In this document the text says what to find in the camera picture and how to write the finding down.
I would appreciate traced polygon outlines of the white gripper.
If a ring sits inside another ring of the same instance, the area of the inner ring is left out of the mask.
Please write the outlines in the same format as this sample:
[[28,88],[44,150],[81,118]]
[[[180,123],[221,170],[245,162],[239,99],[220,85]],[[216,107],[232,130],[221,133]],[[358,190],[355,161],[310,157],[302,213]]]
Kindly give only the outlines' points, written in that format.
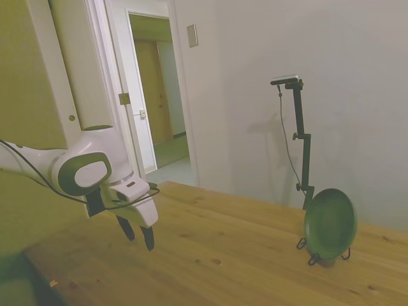
[[135,233],[129,223],[133,222],[140,225],[147,249],[154,249],[154,232],[151,226],[158,221],[159,215],[153,197],[123,208],[115,208],[111,212],[117,215],[119,225],[129,241],[135,239]]

